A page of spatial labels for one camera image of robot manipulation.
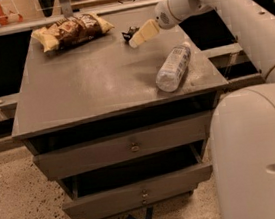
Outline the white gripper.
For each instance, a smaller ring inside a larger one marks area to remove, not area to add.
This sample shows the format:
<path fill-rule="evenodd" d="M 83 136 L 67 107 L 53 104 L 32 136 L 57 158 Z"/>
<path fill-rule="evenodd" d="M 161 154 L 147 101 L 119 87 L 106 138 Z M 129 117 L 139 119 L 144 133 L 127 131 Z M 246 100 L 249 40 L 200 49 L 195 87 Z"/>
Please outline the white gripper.
<path fill-rule="evenodd" d="M 157 21 L 148 19 L 129 40 L 129 46 L 132 48 L 140 46 L 159 34 L 160 27 L 171 29 L 190 17 L 194 11 L 194 0 L 162 0 L 155 6 Z"/>

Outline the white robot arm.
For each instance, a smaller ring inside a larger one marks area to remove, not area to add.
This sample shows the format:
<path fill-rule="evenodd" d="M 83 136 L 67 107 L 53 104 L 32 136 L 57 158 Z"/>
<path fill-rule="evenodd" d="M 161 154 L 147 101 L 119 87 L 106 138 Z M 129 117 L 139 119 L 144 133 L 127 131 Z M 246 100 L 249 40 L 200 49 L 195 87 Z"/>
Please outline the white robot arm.
<path fill-rule="evenodd" d="M 229 93 L 212 116 L 211 157 L 221 219 L 275 219 L 275 15 L 253 0 L 162 0 L 130 40 L 215 11 L 264 83 Z"/>

